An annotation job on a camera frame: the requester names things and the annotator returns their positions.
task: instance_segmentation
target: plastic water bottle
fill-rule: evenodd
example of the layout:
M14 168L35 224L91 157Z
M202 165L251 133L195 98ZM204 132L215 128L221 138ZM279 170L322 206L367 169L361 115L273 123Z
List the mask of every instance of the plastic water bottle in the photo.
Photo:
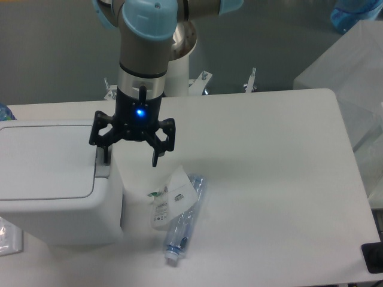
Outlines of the plastic water bottle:
M0 121L11 121L11 120L16 120L11 110L7 106L0 103Z
M177 264L178 259L183 257L186 252L206 191L205 178L197 175L189 175L189 179L197 192L198 201L189 210L171 221L164 242L165 258L168 263L173 266Z
M382 8L383 0L338 0L331 13L331 22L344 34L359 20L375 20Z

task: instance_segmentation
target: bottle label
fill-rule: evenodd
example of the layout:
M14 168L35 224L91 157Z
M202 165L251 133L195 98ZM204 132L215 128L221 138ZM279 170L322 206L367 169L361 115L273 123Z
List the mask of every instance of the bottle label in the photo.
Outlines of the bottle label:
M149 196L154 197L151 226L157 230L167 230L173 218L190 209L198 200L197 192L182 166Z

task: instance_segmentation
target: black object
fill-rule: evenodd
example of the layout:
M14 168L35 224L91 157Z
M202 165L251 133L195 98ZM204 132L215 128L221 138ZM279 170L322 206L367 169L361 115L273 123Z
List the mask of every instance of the black object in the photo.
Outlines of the black object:
M383 273L383 243L366 243L361 246L370 273Z
M146 100L147 89L139 88L139 98L135 99L124 94L119 88L115 103L115 114L110 117L107 114L96 111L90 134L89 144L97 145L104 150L104 162L108 162L108 148L120 139L126 141L146 141L153 147L153 167L157 166L158 157L166 151L174 150L175 121L168 118L158 121L162 96ZM100 135L100 130L112 125L110 131ZM161 141L156 132L162 129L167 135L165 141Z

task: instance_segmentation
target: silver cylinder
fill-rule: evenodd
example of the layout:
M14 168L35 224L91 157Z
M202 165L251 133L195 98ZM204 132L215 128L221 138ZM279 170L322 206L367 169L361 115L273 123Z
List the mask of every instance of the silver cylinder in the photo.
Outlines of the silver cylinder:
M155 99L162 95L165 88L166 75L155 78L146 79L128 74L122 68L118 72L118 88L126 95L138 99L140 86L146 86L146 99Z

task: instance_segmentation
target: white table surface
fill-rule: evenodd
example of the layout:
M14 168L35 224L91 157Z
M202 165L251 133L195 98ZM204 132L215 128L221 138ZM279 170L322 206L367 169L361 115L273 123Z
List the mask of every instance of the white table surface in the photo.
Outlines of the white table surface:
M114 102L11 106L28 119L89 119ZM126 188L124 242L53 247L26 234L0 257L1 286L308 286L383 279L360 246L379 241L329 90L164 99L176 148L151 167L146 143L114 155ZM179 165L209 180L185 259L165 265L148 194Z

